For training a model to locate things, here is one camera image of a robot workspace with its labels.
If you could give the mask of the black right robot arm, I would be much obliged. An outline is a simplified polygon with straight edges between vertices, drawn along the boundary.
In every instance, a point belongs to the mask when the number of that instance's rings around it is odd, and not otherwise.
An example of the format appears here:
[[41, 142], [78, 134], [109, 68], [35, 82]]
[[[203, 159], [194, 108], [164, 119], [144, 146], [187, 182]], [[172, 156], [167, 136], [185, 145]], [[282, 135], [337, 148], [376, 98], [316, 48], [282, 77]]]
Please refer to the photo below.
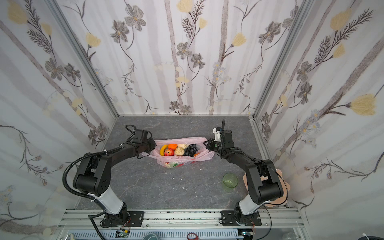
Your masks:
[[206, 149], [221, 159], [241, 168], [247, 178], [248, 194], [236, 204], [235, 221], [240, 226], [251, 223], [258, 210], [288, 193], [288, 185], [278, 174], [271, 160], [259, 160], [235, 146], [232, 131], [225, 129], [225, 121], [213, 129], [214, 138], [204, 142]]

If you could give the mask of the pink plastic bag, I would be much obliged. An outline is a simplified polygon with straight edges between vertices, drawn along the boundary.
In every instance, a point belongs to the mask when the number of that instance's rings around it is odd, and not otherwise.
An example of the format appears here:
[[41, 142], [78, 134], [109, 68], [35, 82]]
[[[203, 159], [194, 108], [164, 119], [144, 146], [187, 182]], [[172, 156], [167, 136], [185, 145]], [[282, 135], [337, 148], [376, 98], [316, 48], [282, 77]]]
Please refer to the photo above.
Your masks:
[[[189, 165], [196, 162], [204, 162], [211, 160], [214, 156], [213, 151], [209, 151], [204, 146], [204, 142], [207, 141], [206, 138], [203, 137], [189, 137], [189, 138], [181, 138], [181, 139], [170, 139], [170, 140], [155, 140], [156, 148], [148, 155], [148, 157], [155, 159], [157, 164], [166, 167], [166, 168], [176, 168], [183, 165]], [[169, 144], [196, 144], [199, 148], [198, 153], [194, 157], [187, 156], [161, 156], [160, 150], [163, 145]]]

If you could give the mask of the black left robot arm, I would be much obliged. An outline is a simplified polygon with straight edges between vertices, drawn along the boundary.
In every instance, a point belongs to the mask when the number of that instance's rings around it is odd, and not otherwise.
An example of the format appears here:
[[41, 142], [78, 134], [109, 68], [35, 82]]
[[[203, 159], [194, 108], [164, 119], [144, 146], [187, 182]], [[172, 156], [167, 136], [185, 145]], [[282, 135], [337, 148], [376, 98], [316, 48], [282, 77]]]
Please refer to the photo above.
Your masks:
[[110, 150], [86, 153], [64, 170], [62, 183], [71, 194], [89, 199], [102, 209], [103, 228], [122, 227], [131, 220], [127, 204], [111, 188], [112, 167], [140, 155], [149, 155], [156, 147], [150, 131], [126, 125], [130, 132], [125, 142]]

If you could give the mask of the peach scalloped plate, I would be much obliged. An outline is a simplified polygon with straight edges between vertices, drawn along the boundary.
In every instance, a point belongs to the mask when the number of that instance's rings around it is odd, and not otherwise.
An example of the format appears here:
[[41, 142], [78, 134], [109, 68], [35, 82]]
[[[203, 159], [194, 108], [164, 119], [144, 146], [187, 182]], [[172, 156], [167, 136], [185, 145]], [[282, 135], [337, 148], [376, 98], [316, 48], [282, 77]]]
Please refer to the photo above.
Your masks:
[[[283, 196], [282, 197], [280, 197], [280, 198], [278, 198], [278, 199], [276, 199], [274, 201], [271, 201], [271, 202], [268, 202], [267, 204], [265, 204], [265, 206], [268, 207], [268, 208], [273, 208], [273, 207], [285, 205], [288, 202], [288, 193], [291, 190], [290, 184], [286, 183], [284, 181], [284, 179], [281, 178], [281, 177], [283, 177], [282, 171], [279, 170], [279, 169], [276, 169], [276, 172], [279, 175], [278, 180], [280, 180], [280, 183], [282, 185], [282, 188], [283, 188], [284, 192], [283, 192]], [[268, 180], [268, 177], [261, 176], [260, 179], [261, 179], [262, 182], [263, 181], [265, 182], [266, 180]], [[243, 175], [243, 182], [245, 184], [245, 187], [246, 187], [247, 191], [249, 192], [248, 181], [247, 181], [246, 174]]]

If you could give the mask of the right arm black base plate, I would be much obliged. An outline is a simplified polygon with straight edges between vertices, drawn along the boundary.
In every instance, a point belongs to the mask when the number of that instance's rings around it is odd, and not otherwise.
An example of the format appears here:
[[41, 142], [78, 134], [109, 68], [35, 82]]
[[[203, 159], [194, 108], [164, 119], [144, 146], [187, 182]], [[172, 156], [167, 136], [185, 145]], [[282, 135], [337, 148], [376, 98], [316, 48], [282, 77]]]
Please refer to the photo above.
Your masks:
[[221, 211], [219, 223], [224, 227], [259, 227], [262, 225], [258, 211], [251, 215], [243, 216], [239, 211], [223, 210]]

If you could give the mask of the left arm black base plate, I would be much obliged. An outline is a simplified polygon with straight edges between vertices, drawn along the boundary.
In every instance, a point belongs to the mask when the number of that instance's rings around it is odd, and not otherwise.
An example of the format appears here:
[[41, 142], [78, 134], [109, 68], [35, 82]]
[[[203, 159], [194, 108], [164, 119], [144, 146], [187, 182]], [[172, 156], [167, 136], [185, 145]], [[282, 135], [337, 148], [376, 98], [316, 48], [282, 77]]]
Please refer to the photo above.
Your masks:
[[105, 214], [100, 225], [103, 228], [141, 227], [144, 213], [144, 211], [123, 211], [118, 215]]

